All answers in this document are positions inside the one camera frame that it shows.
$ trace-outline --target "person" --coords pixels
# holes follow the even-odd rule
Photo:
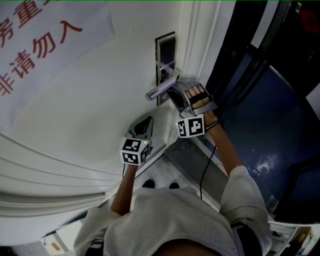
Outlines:
[[[198,85],[187,90],[186,95],[190,99],[202,92],[202,86]],[[199,100],[192,108],[208,102],[208,98]],[[206,127],[217,120],[212,111],[204,113]],[[218,124],[208,132],[228,176],[219,212],[202,201],[194,188],[150,189],[154,188],[150,180],[135,191],[130,212],[137,167],[128,165],[110,210],[88,211],[74,242],[76,255],[266,255],[272,239],[258,186],[223,127]]]

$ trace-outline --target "blue floor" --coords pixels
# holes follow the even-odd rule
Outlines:
[[[245,100],[223,117],[266,203],[281,199],[291,165],[320,155],[319,130],[303,109],[296,93],[269,68]]]

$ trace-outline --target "wire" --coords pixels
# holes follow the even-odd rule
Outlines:
[[[125,176],[125,168],[126,168],[126,164],[123,164],[123,170],[122,170],[122,178]]]
[[[212,154],[211,154],[211,156],[210,156],[210,158],[209,158],[209,160],[208,160],[208,163],[206,164],[206,167],[205,167],[205,169],[204,169],[204,171],[203,171],[203,173],[202,173],[202,176],[201,176],[201,180],[200,180],[200,198],[201,198],[201,199],[202,199],[202,181],[204,180],[205,173],[206,173],[206,171],[207,171],[207,169],[208,169],[208,166],[209,166],[209,164],[210,164],[211,158],[212,158],[212,156],[214,155],[214,153],[215,153],[215,151],[216,151],[216,148],[217,148],[217,145],[214,146],[214,149],[213,149],[213,151],[212,151]]]

